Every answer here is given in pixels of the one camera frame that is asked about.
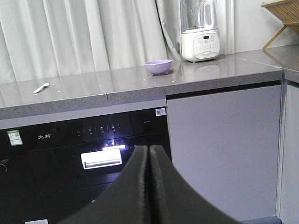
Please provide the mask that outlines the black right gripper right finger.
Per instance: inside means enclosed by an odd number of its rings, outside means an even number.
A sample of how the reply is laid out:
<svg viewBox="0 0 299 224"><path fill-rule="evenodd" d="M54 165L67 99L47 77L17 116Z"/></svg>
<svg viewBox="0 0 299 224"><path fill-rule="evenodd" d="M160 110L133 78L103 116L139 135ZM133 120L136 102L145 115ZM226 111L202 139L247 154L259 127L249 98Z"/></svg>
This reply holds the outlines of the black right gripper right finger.
<svg viewBox="0 0 299 224"><path fill-rule="evenodd" d="M198 194L161 145L149 148L149 204L153 224L237 224Z"/></svg>

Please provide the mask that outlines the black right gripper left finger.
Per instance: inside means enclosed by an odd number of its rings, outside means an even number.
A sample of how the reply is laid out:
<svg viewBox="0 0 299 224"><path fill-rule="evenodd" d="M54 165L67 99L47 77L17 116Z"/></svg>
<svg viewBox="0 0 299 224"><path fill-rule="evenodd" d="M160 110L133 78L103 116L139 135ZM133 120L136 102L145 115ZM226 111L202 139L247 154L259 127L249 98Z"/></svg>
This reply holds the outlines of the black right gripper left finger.
<svg viewBox="0 0 299 224"><path fill-rule="evenodd" d="M121 174L95 202L61 224L147 224L146 171L148 147L136 146Z"/></svg>

